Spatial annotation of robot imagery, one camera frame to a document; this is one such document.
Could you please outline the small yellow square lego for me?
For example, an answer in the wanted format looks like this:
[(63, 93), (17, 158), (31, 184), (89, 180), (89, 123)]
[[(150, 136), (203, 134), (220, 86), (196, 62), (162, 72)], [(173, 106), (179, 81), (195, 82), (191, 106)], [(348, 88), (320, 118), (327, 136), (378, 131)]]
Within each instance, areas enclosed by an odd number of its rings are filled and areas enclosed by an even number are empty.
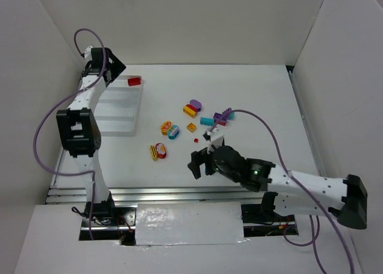
[(193, 133), (193, 132), (196, 130), (196, 125), (193, 124), (193, 123), (189, 123), (189, 124), (187, 125), (187, 130), (188, 130), (189, 132)]

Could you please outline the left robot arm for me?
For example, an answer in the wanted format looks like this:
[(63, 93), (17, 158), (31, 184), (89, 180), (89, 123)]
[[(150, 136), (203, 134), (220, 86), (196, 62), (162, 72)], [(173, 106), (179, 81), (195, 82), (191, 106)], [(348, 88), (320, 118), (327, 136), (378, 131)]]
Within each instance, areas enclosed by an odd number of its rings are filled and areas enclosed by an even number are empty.
[(89, 46), (81, 73), (80, 93), (56, 120), (62, 147), (74, 159), (86, 189), (86, 208), (81, 214), (101, 223), (115, 220), (115, 204), (99, 163), (101, 131), (94, 111), (107, 87), (126, 69), (109, 48)]

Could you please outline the red rounded picture lego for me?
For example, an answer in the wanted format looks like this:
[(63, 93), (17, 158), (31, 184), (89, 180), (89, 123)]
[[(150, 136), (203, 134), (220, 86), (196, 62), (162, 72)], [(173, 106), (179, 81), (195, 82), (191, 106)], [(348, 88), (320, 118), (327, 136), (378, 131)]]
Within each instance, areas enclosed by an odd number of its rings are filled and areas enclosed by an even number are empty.
[(167, 156), (167, 152), (166, 152), (166, 148), (165, 148), (165, 145), (161, 142), (157, 143), (155, 145), (155, 149), (156, 149), (156, 152), (157, 152), (157, 157), (159, 159), (165, 159), (166, 156)]

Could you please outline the yellow butterfly lego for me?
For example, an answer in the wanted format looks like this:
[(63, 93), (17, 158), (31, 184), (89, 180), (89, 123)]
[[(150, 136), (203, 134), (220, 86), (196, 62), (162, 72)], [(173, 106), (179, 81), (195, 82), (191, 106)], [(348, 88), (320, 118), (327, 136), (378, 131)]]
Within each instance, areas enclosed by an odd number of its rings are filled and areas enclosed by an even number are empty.
[(168, 130), (172, 127), (172, 122), (171, 121), (165, 121), (162, 123), (160, 127), (160, 132), (162, 135), (167, 135)]

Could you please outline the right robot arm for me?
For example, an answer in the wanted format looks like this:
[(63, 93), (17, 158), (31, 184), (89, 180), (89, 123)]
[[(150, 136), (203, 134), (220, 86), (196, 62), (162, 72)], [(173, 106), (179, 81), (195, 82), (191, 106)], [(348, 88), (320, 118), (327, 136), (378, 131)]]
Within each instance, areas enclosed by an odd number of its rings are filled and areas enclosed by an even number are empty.
[(349, 229), (367, 227), (367, 190), (359, 176), (327, 178), (286, 172), (273, 162), (242, 157), (228, 145), (204, 148), (191, 154), (187, 167), (195, 179), (219, 173), (243, 188), (263, 193), (263, 215), (316, 215), (335, 218)]

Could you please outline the red rectangular lego brick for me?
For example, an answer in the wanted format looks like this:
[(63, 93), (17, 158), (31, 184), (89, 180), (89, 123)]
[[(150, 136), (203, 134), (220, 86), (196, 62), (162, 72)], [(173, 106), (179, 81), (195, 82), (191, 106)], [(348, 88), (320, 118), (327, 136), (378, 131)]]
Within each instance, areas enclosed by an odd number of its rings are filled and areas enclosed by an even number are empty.
[(127, 79), (129, 87), (141, 85), (141, 77), (132, 77)]

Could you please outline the yellow striped lego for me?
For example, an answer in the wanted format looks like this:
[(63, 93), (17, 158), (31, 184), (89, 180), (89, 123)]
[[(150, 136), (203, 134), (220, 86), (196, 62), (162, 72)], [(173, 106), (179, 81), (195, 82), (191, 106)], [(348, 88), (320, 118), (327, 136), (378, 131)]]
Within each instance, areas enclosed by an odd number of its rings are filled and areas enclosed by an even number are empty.
[(150, 154), (153, 161), (156, 161), (158, 159), (158, 153), (154, 145), (150, 145)]

